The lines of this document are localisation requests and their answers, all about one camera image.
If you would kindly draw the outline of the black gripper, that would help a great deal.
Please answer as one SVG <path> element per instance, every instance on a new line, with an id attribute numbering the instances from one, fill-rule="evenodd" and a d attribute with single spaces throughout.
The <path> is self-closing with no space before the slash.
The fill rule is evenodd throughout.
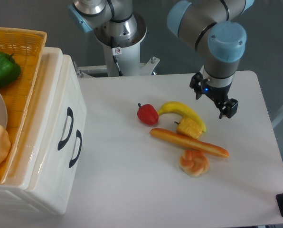
<path id="1" fill-rule="evenodd" d="M 227 117 L 232 118 L 237 113 L 238 101 L 229 99 L 230 90 L 234 75 L 227 78 L 216 78 L 211 76 L 203 66 L 200 72 L 197 72 L 190 81 L 189 87 L 194 90 L 196 100 L 204 94 L 210 98 L 219 109 L 219 119 Z"/>

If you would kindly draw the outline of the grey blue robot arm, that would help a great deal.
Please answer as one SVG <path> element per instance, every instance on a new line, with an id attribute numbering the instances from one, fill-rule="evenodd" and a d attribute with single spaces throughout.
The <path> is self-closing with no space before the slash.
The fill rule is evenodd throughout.
<path id="1" fill-rule="evenodd" d="M 251 0 L 177 2 L 167 16 L 168 29 L 204 58 L 202 71 L 190 81 L 196 98 L 212 100 L 220 117 L 231 118 L 238 101 L 228 97 L 245 51 L 246 31 L 232 20 L 251 7 Z M 68 10 L 83 32 L 93 31 L 104 48 L 108 76 L 149 73 L 140 62 L 147 28 L 130 0 L 75 0 Z"/>

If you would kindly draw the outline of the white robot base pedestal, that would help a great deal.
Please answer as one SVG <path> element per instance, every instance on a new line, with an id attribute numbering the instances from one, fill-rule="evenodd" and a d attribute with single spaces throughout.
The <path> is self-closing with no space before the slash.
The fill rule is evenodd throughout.
<path id="1" fill-rule="evenodd" d="M 140 45 L 146 32 L 146 23 L 136 12 L 126 21 L 110 20 L 94 30 L 103 46 L 109 77 L 140 75 Z"/>

